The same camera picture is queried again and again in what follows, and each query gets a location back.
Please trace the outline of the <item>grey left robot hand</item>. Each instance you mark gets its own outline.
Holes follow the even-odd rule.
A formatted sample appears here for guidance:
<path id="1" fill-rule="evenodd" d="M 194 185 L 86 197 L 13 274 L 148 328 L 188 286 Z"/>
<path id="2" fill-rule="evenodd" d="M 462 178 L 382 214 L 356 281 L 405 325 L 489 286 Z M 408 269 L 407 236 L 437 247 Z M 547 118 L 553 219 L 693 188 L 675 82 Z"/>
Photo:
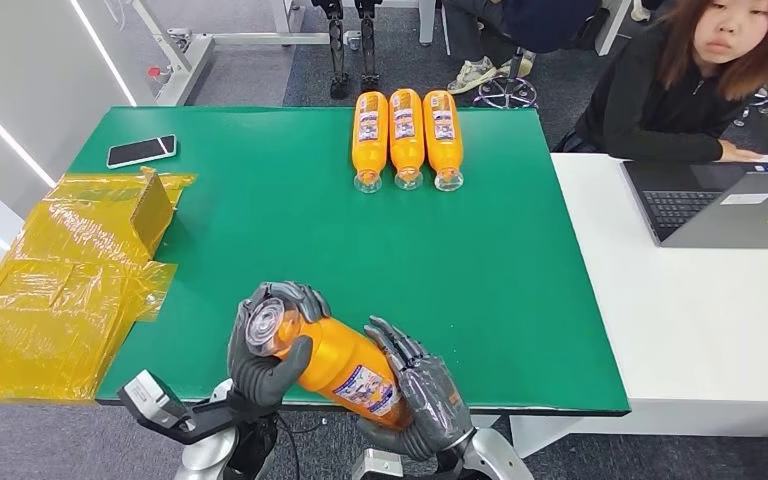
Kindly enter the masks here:
<path id="1" fill-rule="evenodd" d="M 313 350 L 313 340 L 306 335 L 294 340 L 283 359 L 258 356 L 249 350 L 245 339 L 246 321 L 260 303 L 271 298 L 297 307 L 309 323 L 330 315 L 330 307 L 318 290 L 292 281 L 263 282 L 251 296 L 239 303 L 227 348 L 228 374 L 235 391 L 261 407 L 275 407 L 281 403 L 308 367 Z"/>

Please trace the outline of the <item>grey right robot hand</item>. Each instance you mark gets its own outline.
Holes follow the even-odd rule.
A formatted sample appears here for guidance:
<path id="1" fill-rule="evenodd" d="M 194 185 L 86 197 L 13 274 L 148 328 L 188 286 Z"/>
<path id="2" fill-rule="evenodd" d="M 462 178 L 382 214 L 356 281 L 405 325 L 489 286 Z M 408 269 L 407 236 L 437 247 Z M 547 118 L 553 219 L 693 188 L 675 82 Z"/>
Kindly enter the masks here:
<path id="1" fill-rule="evenodd" d="M 442 358 L 386 320 L 371 316 L 364 333 L 384 353 L 412 420 L 393 430 L 365 418 L 361 434 L 376 448 L 425 461 L 474 430 L 469 409 Z"/>

